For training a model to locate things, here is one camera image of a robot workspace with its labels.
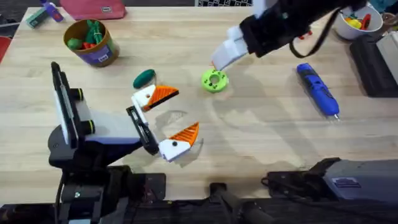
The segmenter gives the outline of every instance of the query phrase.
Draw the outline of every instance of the cylindrical container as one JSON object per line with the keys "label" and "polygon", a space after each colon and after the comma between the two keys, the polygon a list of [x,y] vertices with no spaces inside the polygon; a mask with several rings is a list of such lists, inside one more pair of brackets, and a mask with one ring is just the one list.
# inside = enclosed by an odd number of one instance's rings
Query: cylindrical container
{"label": "cylindrical container", "polygon": [[[338,15],[336,19],[335,30],[340,37],[347,40],[354,40],[364,34],[372,34],[373,32],[378,31],[383,25],[383,19],[381,18],[380,13],[371,6],[363,7],[356,12],[353,12],[351,8],[347,7],[341,10],[341,12],[342,13]],[[354,13],[358,19],[363,19],[367,14],[371,15],[371,21],[367,30],[352,27],[345,21],[345,18],[350,16],[352,13]]]}
{"label": "cylindrical container", "polygon": [[[119,56],[119,47],[112,41],[111,34],[104,24],[99,22],[99,31],[102,33],[102,41],[90,49],[72,50],[77,56],[86,63],[94,67],[105,67],[110,65]],[[87,20],[80,20],[72,24],[63,35],[63,43],[68,47],[68,40],[76,38],[84,41],[89,31]]]}

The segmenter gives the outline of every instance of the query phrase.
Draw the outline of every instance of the pink pouch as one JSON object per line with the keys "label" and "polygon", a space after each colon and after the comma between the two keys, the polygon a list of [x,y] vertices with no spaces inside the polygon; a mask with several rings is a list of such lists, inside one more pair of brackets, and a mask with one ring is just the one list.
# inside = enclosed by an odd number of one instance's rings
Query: pink pouch
{"label": "pink pouch", "polygon": [[75,20],[120,19],[126,14],[122,0],[61,0],[60,3]]}

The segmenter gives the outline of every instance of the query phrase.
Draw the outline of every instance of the green ring toy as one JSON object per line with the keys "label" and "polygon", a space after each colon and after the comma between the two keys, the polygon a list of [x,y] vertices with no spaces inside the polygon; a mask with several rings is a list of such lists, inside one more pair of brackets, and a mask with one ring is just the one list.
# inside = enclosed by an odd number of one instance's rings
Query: green ring toy
{"label": "green ring toy", "polygon": [[207,70],[201,76],[202,87],[210,93],[218,93],[225,89],[228,85],[228,77],[225,72],[217,71],[215,69]]}

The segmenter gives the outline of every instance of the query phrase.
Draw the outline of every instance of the light wood tabletop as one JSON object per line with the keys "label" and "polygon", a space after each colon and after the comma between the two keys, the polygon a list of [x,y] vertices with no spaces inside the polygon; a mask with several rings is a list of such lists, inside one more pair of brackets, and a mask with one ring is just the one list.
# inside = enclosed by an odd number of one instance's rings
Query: light wood tabletop
{"label": "light wood tabletop", "polygon": [[[29,8],[24,17],[37,8]],[[60,170],[48,164],[47,139],[59,124],[51,61],[93,109],[126,114],[132,82],[153,68],[157,84],[180,94],[146,114],[159,139],[200,122],[197,142],[176,162],[145,150],[117,161],[134,172],[164,172],[167,199],[204,198],[211,182],[226,182],[240,197],[266,197],[269,171],[308,169],[326,157],[397,159],[398,99],[364,95],[348,44],[334,32],[316,55],[300,60],[288,47],[263,58],[248,55],[229,66],[229,86],[217,94],[201,87],[210,57],[229,27],[251,14],[245,7],[133,7],[124,19],[104,21],[120,57],[93,68],[70,52],[62,36],[73,19],[49,19],[32,30],[24,22],[0,64],[0,203],[54,202]],[[296,40],[302,52],[317,39]],[[295,67],[309,62],[337,99],[341,122],[319,114]]]}

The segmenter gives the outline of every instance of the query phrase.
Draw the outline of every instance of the orange plastic piece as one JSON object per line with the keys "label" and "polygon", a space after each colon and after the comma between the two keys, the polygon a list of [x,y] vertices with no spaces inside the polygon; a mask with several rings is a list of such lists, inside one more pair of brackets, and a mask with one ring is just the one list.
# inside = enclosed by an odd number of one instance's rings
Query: orange plastic piece
{"label": "orange plastic piece", "polygon": [[163,103],[164,101],[170,99],[171,97],[178,94],[178,89],[171,86],[156,86],[152,96],[149,96],[149,102],[144,106],[144,111],[149,111],[155,106]]}
{"label": "orange plastic piece", "polygon": [[189,142],[189,145],[193,145],[193,143],[197,140],[199,132],[199,122],[185,128],[179,133],[171,136],[169,139],[177,140],[177,141],[186,141]]}

